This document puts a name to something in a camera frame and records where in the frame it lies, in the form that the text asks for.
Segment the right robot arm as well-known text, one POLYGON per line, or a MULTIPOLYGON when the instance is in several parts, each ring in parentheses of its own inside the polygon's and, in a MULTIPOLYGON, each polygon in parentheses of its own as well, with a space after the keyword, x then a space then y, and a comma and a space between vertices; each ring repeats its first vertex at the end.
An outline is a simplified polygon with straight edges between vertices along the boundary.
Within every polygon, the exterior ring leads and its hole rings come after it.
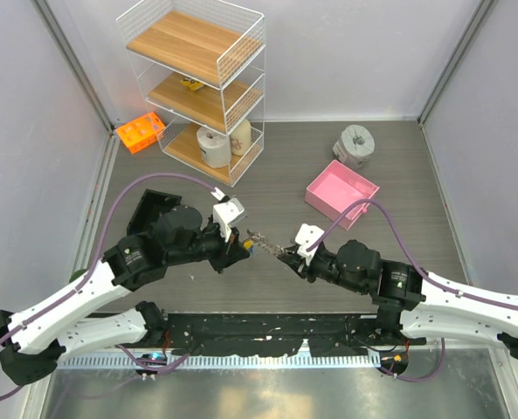
POLYGON ((518 295, 456 283, 381 258, 379 252, 349 240, 336 253, 319 244, 307 252, 295 244, 278 256, 299 277, 322 279, 360 295, 378 307, 374 332, 386 344, 451 339, 504 347, 518 360, 518 295))

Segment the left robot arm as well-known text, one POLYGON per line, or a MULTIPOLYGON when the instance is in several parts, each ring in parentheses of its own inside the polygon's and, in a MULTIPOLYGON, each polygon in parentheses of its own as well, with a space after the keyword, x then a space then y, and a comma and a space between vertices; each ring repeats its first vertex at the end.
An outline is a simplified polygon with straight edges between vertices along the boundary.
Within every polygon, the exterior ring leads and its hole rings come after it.
POLYGON ((168 268, 207 261, 216 272, 249 258, 237 223, 245 209, 232 198, 213 206, 204 220, 192 207, 177 205, 148 228, 122 238, 81 277, 18 313, 0 310, 0 364, 18 386, 51 374, 61 361, 94 349, 141 342, 156 347, 166 327, 155 304, 106 319, 92 313, 164 278, 168 268))

